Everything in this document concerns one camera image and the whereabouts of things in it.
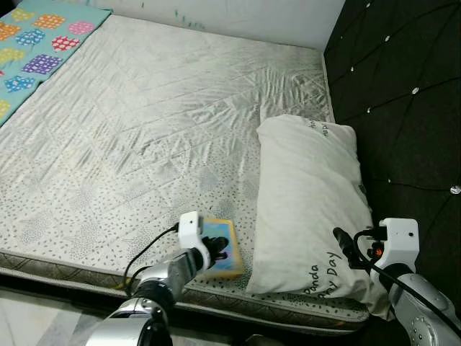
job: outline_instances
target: white pillow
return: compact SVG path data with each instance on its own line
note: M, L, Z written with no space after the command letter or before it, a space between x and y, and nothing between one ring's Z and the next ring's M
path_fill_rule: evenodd
M372 225L355 133L349 126L294 115L258 128L261 175L250 293L349 297L388 318L387 293L364 270L351 270L334 238ZM366 240L360 247L369 247Z

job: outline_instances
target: black headboard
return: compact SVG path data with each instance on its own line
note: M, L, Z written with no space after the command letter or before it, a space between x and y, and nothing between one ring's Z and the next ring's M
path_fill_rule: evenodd
M461 311L459 0L346 0L325 59L375 224L419 223L419 272Z

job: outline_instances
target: tiled floor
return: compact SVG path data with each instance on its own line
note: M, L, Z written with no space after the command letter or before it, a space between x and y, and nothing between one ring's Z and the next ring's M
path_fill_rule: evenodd
M0 290L2 346L84 346L102 319L70 304ZM175 346L229 345L226 337L171 329Z

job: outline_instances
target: blue blanket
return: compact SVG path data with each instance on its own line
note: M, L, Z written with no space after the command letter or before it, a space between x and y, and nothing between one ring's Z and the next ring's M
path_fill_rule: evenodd
M0 19L0 126L109 14L53 0L24 0Z

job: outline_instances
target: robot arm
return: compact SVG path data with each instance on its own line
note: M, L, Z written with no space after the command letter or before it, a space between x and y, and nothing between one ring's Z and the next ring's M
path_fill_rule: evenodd
M372 258L371 263L375 265L375 268L372 267L370 270L371 280L374 284L382 285L388 292L395 317L407 331L411 344L461 345L461 322L455 315L453 303L426 279L415 273L415 261L419 253L417 222L412 219L386 218L380 222L379 228L362 233L370 235L375 240L368 251ZM370 269L369 264L360 261L358 247L354 246L346 232L335 229L334 235L349 259L349 266L354 269ZM451 321L453 328L413 294L397 285L394 280L390 280L389 276L398 279L429 301Z
M207 239L205 245L201 233L198 213L183 214L178 230L182 249L142 271L132 298L101 322L86 346L171 346L168 312L184 286L211 267L220 255L218 252L227 245L225 239Z

